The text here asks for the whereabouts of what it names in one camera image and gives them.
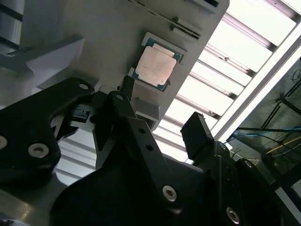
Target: light panel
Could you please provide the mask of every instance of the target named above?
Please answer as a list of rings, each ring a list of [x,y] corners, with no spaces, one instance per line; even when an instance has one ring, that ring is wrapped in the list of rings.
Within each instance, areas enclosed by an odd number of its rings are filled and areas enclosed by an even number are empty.
[[[200,62],[196,62],[191,71],[208,82],[235,95],[239,95],[244,89],[243,86],[210,69]]]
[[[168,122],[164,119],[161,120],[161,122],[159,123],[158,126],[160,126],[162,128],[165,128],[165,129],[167,129],[167,130],[169,130],[169,131],[171,131],[175,134],[178,134],[179,136],[182,136],[181,127],[176,126],[176,125],[174,125],[174,124],[172,124],[172,123],[170,123],[170,122]]]
[[[192,165],[194,161],[191,159],[187,159],[185,162],[188,163],[189,165]]]
[[[182,151],[180,149],[177,149],[175,147],[172,147],[166,143],[163,143],[159,140],[156,140],[158,147],[160,148],[161,152],[163,154],[166,154],[178,161],[186,161],[188,158],[188,155],[185,151]]]
[[[272,52],[221,21],[209,43],[224,54],[257,72]]]
[[[182,124],[185,124],[185,122],[187,122],[187,120],[190,118],[190,116],[194,113],[194,112],[198,112],[203,114],[205,121],[208,125],[208,127],[211,129],[214,124],[216,124],[217,120],[213,117],[210,117],[207,114],[204,114],[198,110],[196,110],[195,108],[188,106],[187,104],[175,99],[172,101],[169,109],[166,112],[166,116],[175,119],[177,121],[179,121]]]
[[[231,0],[227,12],[276,46],[296,23],[264,0]]]
[[[180,135],[177,135],[177,134],[174,134],[172,132],[169,132],[165,129],[162,129],[160,127],[157,127],[154,131],[153,131],[154,134],[158,135],[159,137],[162,137],[162,138],[165,138],[177,145],[180,145],[182,147],[185,147],[185,143],[183,141],[183,138],[182,136]]]
[[[178,95],[185,97],[218,115],[223,115],[233,100],[215,89],[188,76]]]
[[[282,0],[286,5],[291,7],[297,13],[301,14],[301,1],[299,0]]]
[[[218,70],[227,77],[233,79],[234,81],[237,81],[243,86],[246,86],[252,79],[249,75],[243,73],[242,71],[231,66],[224,60],[221,60],[220,58],[214,56],[206,50],[202,52],[198,59],[211,66],[212,68]]]

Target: blue cable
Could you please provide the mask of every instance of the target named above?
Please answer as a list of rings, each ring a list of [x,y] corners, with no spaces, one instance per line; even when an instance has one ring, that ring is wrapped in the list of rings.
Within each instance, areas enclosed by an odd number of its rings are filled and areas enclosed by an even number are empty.
[[[283,130],[295,130],[295,131],[299,131],[299,130],[301,130],[301,128],[285,128],[285,129],[283,129]],[[236,137],[234,137],[234,138],[228,140],[228,141],[225,142],[225,143],[228,143],[228,142],[230,142],[230,141],[232,141],[232,140],[235,140],[235,139],[237,139],[237,138],[239,138],[239,137],[241,137],[241,136],[257,137],[257,136],[264,136],[264,135],[267,135],[267,134],[269,134],[269,133],[274,133],[274,131],[265,132],[265,133],[260,133],[260,134],[256,134],[256,133],[242,133],[242,132],[235,131],[233,134],[234,134],[234,135],[235,135],[235,134],[238,134],[238,136],[236,136]]]

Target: hex bolt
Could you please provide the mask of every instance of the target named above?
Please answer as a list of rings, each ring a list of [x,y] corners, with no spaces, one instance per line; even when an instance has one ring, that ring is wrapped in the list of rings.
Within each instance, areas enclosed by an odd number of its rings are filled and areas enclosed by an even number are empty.
[[[174,188],[169,186],[169,185],[165,185],[162,189],[163,191],[163,195],[164,197],[170,201],[170,202],[174,202],[177,199],[177,193],[175,192]]]

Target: ceiling light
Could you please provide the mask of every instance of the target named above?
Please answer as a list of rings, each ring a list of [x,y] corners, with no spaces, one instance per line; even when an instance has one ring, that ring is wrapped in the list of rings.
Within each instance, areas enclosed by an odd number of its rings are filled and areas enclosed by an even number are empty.
[[[224,142],[262,101],[270,90],[301,56],[301,24],[274,52],[250,84],[211,130],[215,139]]]
[[[246,86],[252,79],[249,75],[243,73],[242,71],[228,64],[226,61],[214,56],[206,50],[202,52],[198,59],[218,70],[227,77],[233,79],[234,81],[237,81],[243,86]]]
[[[286,5],[291,7],[297,13],[301,14],[301,1],[300,0],[282,0]]]
[[[198,111],[197,109],[195,109],[191,106],[188,106],[187,104],[185,104],[177,99],[172,101],[172,103],[165,115],[182,123],[182,124],[185,124],[185,122],[187,122],[187,120],[190,118],[190,116],[194,112],[199,112],[204,115],[205,121],[210,129],[217,122],[217,120],[215,118],[210,117],[209,115],[204,114],[204,113]]]
[[[227,12],[277,46],[296,25],[293,20],[266,1],[231,0]]]
[[[177,135],[175,133],[169,132],[167,129],[163,129],[160,127],[157,127],[154,131],[154,134],[156,134],[159,137],[162,137],[166,140],[169,140],[177,145],[180,145],[182,147],[185,147],[185,143],[183,141],[182,136]]]
[[[188,155],[185,151],[182,151],[180,149],[177,149],[175,147],[172,147],[166,143],[163,143],[161,141],[156,140],[158,147],[160,148],[161,152],[163,154],[166,154],[178,161],[186,161],[188,158]]]
[[[233,99],[215,89],[188,76],[178,95],[181,95],[199,106],[202,106],[218,115],[223,115],[232,104]]]
[[[235,95],[239,95],[244,89],[240,84],[228,79],[217,71],[210,69],[201,62],[196,62],[191,71],[208,82]]]
[[[219,23],[209,43],[255,72],[259,71],[272,54],[264,46],[245,36],[224,21]]]

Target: cable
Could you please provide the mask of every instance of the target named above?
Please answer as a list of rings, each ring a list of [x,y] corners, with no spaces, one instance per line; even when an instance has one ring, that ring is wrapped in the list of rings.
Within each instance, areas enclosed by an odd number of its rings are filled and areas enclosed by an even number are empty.
[[[293,148],[291,148],[290,150],[287,150],[286,152],[283,152],[283,153],[280,153],[280,154],[275,154],[275,155],[272,155],[272,156],[273,156],[273,157],[278,157],[278,156],[284,155],[284,154],[286,154],[286,153],[289,153],[289,152],[292,151],[292,150],[297,149],[297,148],[300,147],[300,146],[301,146],[301,143],[298,144],[296,147],[293,147]]]
[[[275,150],[278,150],[279,148],[281,148],[281,147],[285,147],[286,145],[288,145],[288,144],[290,144],[291,142],[294,142],[294,141],[296,141],[296,140],[298,140],[298,139],[300,139],[301,138],[301,136],[300,137],[297,137],[297,138],[295,138],[295,139],[293,139],[293,140],[290,140],[290,141],[288,141],[288,142],[286,142],[286,143],[284,143],[284,144],[282,144],[282,145],[279,145],[278,147],[275,147],[275,148],[273,148],[272,150],[269,150],[266,154],[270,154],[270,153],[272,153],[272,152],[274,152]]]
[[[298,127],[295,127],[295,128],[285,128],[285,129],[287,129],[287,130],[301,130],[301,128],[298,128]],[[257,136],[264,136],[264,135],[267,135],[267,134],[269,134],[269,133],[273,133],[273,132],[266,132],[266,133],[261,133],[261,134],[257,134],[257,133],[242,133],[242,132],[238,132],[237,131],[237,133],[239,134],[238,136],[236,136],[236,137],[234,137],[234,138],[232,138],[232,139],[230,139],[230,140],[228,140],[227,142],[225,142],[225,143],[229,143],[230,141],[232,141],[232,140],[235,140],[235,139],[237,139],[237,138],[239,138],[239,137],[241,137],[241,136],[250,136],[250,137],[257,137]]]
[[[238,149],[238,148],[237,148],[237,149],[234,151],[234,153],[233,153],[231,159],[233,159],[234,156],[235,156],[238,152],[241,152],[241,151],[242,151],[241,149]]]

